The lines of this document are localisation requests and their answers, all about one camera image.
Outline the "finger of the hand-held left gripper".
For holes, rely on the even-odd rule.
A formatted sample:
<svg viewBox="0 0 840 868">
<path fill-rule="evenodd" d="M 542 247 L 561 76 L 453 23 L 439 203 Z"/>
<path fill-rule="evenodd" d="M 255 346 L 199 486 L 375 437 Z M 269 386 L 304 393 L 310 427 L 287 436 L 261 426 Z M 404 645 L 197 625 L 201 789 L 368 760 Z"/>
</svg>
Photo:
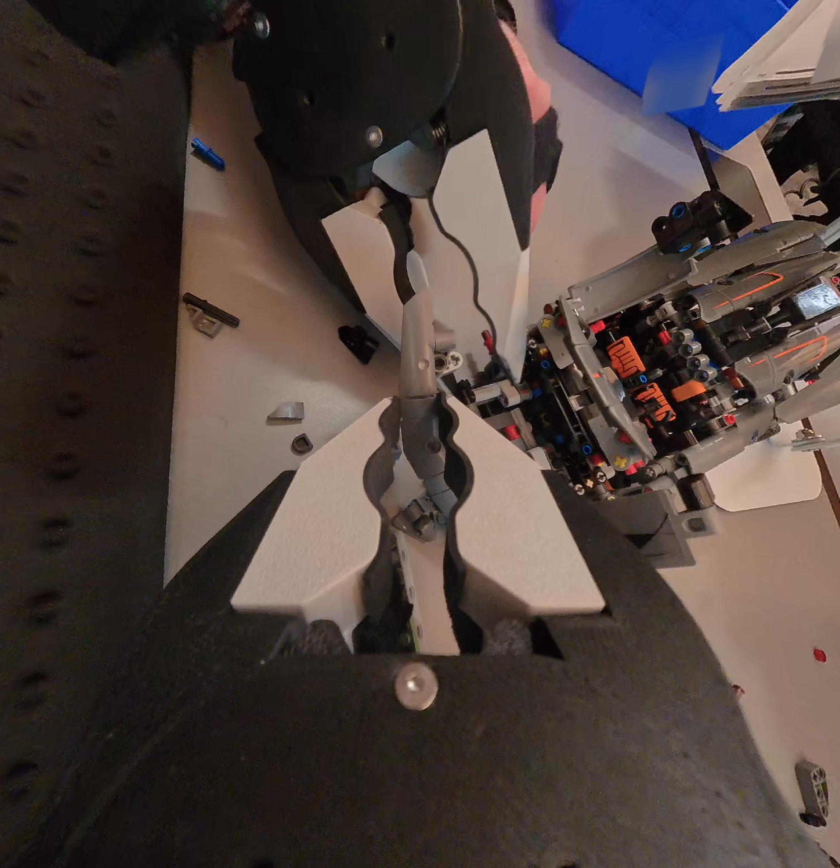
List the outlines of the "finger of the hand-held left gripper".
<svg viewBox="0 0 840 868">
<path fill-rule="evenodd" d="M 452 146 L 444 159 L 432 205 L 443 228 L 467 249 L 478 277 L 467 288 L 468 314 L 479 317 L 468 331 L 464 353 L 477 363 L 488 357 L 482 331 L 515 381 L 522 380 L 529 325 L 530 252 L 513 224 L 491 137 L 486 129 Z"/>
<path fill-rule="evenodd" d="M 371 184 L 322 224 L 364 315 L 400 347 L 404 303 L 428 288 L 411 223 L 414 199 L 438 179 L 438 152 L 403 144 L 365 167 L 361 179 Z"/>
</svg>

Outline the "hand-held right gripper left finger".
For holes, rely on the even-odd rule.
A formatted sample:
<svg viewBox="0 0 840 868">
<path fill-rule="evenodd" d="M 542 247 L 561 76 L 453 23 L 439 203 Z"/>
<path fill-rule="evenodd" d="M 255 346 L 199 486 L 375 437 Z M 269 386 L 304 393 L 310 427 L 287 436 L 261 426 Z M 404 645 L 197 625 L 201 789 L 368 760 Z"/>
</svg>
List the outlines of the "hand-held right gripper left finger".
<svg viewBox="0 0 840 868">
<path fill-rule="evenodd" d="M 357 627 L 378 623 L 391 598 L 394 540 L 382 500 L 401 420 L 401 400 L 383 399 L 302 461 L 230 599 L 234 610 L 331 623 L 357 651 Z"/>
</svg>

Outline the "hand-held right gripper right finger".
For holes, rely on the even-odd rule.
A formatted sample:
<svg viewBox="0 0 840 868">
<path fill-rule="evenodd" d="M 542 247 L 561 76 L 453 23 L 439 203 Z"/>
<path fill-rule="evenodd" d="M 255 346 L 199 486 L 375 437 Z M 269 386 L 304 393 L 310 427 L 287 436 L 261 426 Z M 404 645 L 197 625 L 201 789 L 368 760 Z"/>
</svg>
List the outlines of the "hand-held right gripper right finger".
<svg viewBox="0 0 840 868">
<path fill-rule="evenodd" d="M 447 517 L 443 589 L 459 650 L 503 621 L 593 616 L 606 602 L 540 465 L 450 396 L 437 401 Z"/>
</svg>

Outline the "grey curved lego fender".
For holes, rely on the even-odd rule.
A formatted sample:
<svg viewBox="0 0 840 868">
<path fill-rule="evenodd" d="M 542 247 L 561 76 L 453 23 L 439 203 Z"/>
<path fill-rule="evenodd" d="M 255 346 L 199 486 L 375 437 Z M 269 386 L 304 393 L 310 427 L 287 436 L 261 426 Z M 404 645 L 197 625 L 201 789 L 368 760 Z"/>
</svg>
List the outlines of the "grey curved lego fender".
<svg viewBox="0 0 840 868">
<path fill-rule="evenodd" d="M 471 459 L 455 442 L 459 418 L 436 376 L 432 296 L 421 257 L 406 256 L 400 368 L 401 446 L 426 495 L 444 516 L 446 547 L 457 550 L 455 520 L 475 489 Z"/>
</svg>

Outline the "grey lego car model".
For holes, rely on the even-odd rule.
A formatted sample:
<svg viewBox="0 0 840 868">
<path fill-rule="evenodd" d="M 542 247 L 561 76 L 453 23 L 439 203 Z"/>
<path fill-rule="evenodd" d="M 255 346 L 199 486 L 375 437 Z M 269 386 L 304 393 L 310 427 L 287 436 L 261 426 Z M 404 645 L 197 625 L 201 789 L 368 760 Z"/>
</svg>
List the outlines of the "grey lego car model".
<svg viewBox="0 0 840 868">
<path fill-rule="evenodd" d="M 716 532 L 709 473 L 840 404 L 840 219 L 749 229 L 717 190 L 656 244 L 571 286 L 455 396 L 606 510 L 659 568 Z"/>
</svg>

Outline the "black lego connector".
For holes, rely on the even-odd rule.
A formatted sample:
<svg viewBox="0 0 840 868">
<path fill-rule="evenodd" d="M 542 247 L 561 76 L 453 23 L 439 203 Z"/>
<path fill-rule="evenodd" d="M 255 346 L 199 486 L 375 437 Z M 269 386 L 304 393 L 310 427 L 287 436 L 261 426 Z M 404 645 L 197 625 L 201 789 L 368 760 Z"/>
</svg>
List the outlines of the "black lego connector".
<svg viewBox="0 0 840 868">
<path fill-rule="evenodd" d="M 181 300 L 188 311 L 192 328 L 209 339 L 215 339 L 224 328 L 237 329 L 240 326 L 239 317 L 193 293 L 184 292 Z"/>
</svg>

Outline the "dark grey lego connector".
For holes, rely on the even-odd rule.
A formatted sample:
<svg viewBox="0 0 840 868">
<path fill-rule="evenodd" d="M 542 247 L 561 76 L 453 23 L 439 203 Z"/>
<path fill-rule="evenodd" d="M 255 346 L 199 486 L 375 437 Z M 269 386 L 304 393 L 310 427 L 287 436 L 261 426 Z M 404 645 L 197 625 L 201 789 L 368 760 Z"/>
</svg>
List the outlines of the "dark grey lego connector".
<svg viewBox="0 0 840 868">
<path fill-rule="evenodd" d="M 824 828 L 829 816 L 829 791 L 825 769 L 807 759 L 794 767 L 802 798 L 801 820 L 814 828 Z"/>
</svg>

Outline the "person's left hand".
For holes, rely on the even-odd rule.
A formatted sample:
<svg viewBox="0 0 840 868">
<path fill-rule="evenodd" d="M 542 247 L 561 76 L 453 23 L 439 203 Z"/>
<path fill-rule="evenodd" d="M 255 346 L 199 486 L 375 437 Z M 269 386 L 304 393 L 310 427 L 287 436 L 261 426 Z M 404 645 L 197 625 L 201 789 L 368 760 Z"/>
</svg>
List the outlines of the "person's left hand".
<svg viewBox="0 0 840 868">
<path fill-rule="evenodd" d="M 505 33 L 505 38 L 519 65 L 529 103 L 533 129 L 532 180 L 530 185 L 532 197 L 529 223 L 529 235 L 532 235 L 540 222 L 547 195 L 555 182 L 563 143 L 558 135 L 558 114 L 552 105 L 550 85 L 540 78 L 532 67 L 518 38 L 514 16 L 503 16 L 506 12 L 504 8 L 496 11 L 500 13 L 500 27 Z"/>
</svg>

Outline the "blue plastic bin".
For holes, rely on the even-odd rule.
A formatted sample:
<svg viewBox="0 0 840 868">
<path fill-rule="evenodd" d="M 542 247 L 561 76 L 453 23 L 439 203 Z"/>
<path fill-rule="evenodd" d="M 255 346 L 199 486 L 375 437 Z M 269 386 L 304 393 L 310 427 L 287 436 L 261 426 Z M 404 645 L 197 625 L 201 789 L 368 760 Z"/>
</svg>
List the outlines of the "blue plastic bin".
<svg viewBox="0 0 840 868">
<path fill-rule="evenodd" d="M 557 42 L 643 99 L 727 150 L 788 103 L 721 111 L 711 88 L 792 8 L 777 1 L 553 1 Z"/>
</svg>

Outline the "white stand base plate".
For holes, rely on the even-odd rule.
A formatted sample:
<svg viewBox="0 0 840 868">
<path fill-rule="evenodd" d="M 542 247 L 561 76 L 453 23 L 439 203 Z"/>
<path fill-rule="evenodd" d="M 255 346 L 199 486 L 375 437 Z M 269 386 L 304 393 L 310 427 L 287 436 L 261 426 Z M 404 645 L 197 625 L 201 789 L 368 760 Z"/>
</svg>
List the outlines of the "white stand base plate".
<svg viewBox="0 0 840 868">
<path fill-rule="evenodd" d="M 779 433 L 707 472 L 718 508 L 743 513 L 816 500 L 823 491 L 818 461 L 792 448 L 802 429 L 800 422 L 782 425 Z"/>
</svg>

